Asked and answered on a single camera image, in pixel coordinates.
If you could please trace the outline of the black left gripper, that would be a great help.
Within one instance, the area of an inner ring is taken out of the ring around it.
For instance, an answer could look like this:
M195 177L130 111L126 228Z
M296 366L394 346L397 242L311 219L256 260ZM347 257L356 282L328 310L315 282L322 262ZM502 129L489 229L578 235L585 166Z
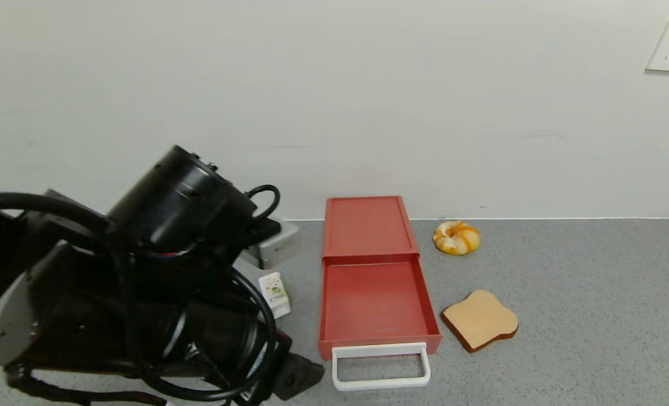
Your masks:
M234 307L191 301L185 309L186 360L196 378L216 390L231 390L260 372L258 380L229 398L229 403L261 404L270 398L272 388L273 395L288 400L324 377L324 365L291 352L283 358L291 340L282 333L277 334L269 350L267 324L260 314L261 307L252 301Z

